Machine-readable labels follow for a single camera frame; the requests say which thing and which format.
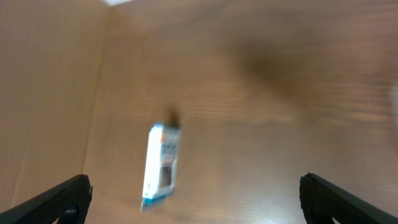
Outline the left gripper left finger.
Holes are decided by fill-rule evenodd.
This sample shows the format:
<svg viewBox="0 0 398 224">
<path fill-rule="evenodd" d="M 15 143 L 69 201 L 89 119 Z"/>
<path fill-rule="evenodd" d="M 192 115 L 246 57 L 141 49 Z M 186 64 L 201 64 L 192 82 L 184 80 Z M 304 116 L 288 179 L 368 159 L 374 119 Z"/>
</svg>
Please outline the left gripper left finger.
<svg viewBox="0 0 398 224">
<path fill-rule="evenodd" d="M 1 224 L 84 224 L 93 195 L 79 174 L 1 213 Z"/>
</svg>

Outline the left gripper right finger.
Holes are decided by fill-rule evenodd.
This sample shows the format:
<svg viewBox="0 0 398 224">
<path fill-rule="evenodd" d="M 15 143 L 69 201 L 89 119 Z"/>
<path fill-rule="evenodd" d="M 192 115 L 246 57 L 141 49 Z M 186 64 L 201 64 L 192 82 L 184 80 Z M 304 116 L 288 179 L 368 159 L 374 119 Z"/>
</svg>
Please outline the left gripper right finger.
<svg viewBox="0 0 398 224">
<path fill-rule="evenodd" d="M 300 178 L 299 196 L 308 224 L 397 224 L 397 217 L 314 173 Z"/>
</svg>

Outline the blue white product box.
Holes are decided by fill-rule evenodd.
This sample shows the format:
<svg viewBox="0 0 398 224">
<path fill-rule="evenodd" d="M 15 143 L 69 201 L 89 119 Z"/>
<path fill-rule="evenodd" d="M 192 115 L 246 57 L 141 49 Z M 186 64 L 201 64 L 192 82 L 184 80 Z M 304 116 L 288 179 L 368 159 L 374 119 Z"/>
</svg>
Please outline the blue white product box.
<svg viewBox="0 0 398 224">
<path fill-rule="evenodd" d="M 174 194 L 179 156 L 180 129 L 155 123 L 147 144 L 141 210 L 162 203 Z"/>
</svg>

